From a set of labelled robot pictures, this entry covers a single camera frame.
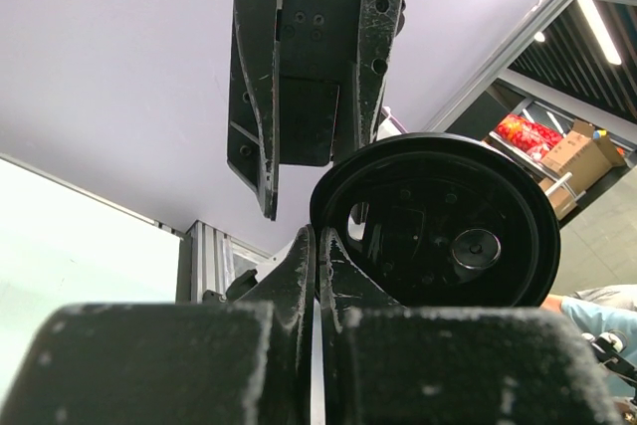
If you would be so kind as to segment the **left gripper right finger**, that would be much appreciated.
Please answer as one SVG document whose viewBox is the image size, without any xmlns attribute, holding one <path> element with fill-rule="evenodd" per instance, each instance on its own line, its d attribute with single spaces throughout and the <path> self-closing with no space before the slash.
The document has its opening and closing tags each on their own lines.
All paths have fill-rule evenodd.
<svg viewBox="0 0 637 425">
<path fill-rule="evenodd" d="M 537 308 L 406 308 L 350 259 L 318 250 L 330 424 L 616 424 L 590 346 Z"/>
</svg>

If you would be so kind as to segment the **black coffee cup lid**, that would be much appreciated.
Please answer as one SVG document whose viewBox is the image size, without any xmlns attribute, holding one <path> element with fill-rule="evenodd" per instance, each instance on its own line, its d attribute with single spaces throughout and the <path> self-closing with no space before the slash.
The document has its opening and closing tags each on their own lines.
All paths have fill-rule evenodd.
<svg viewBox="0 0 637 425">
<path fill-rule="evenodd" d="M 475 139 L 408 133 L 360 149 L 318 182 L 313 226 L 407 307 L 536 307 L 560 259 L 542 189 Z"/>
</svg>

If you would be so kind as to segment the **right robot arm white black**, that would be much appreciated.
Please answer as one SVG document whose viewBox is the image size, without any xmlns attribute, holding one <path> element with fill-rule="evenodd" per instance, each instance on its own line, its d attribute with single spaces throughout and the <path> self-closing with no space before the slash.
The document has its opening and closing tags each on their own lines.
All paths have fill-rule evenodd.
<svg viewBox="0 0 637 425">
<path fill-rule="evenodd" d="M 376 139 L 405 0 L 233 0 L 227 162 L 277 216 L 284 165 L 341 163 Z"/>
</svg>

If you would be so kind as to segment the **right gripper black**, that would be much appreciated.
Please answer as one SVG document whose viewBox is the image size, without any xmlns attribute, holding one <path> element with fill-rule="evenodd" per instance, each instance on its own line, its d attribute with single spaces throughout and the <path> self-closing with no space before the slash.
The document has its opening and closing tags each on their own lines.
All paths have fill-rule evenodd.
<svg viewBox="0 0 637 425">
<path fill-rule="evenodd" d="M 375 138 L 402 0 L 233 0 L 227 163 L 275 220 L 279 162 L 325 166 Z"/>
</svg>

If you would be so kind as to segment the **person in blue shirt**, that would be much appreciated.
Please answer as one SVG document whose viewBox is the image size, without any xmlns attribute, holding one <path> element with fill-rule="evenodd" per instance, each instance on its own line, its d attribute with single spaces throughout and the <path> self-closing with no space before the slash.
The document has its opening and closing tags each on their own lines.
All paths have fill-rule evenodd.
<svg viewBox="0 0 637 425">
<path fill-rule="evenodd" d="M 548 295 L 541 307 L 564 315 L 582 334 L 614 334 L 624 345 L 619 355 L 636 364 L 635 285 L 590 289 L 570 296 Z"/>
</svg>

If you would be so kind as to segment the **storage shelf with boxes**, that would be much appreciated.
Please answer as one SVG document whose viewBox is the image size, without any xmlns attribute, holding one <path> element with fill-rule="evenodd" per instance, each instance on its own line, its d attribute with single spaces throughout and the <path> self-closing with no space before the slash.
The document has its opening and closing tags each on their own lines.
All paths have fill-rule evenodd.
<svg viewBox="0 0 637 425">
<path fill-rule="evenodd" d="M 559 220 L 574 211 L 607 173 L 627 165 L 626 151 L 611 140 L 606 130 L 580 119 L 563 133 L 509 114 L 486 140 L 537 170 L 538 185 Z"/>
</svg>

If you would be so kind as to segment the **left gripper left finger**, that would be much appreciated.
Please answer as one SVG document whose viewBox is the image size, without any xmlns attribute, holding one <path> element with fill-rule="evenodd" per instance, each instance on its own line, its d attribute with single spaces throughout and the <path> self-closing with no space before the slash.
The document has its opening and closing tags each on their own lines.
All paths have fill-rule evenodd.
<svg viewBox="0 0 637 425">
<path fill-rule="evenodd" d="M 39 329 L 5 424 L 306 424 L 315 233 L 234 302 L 73 305 Z"/>
</svg>

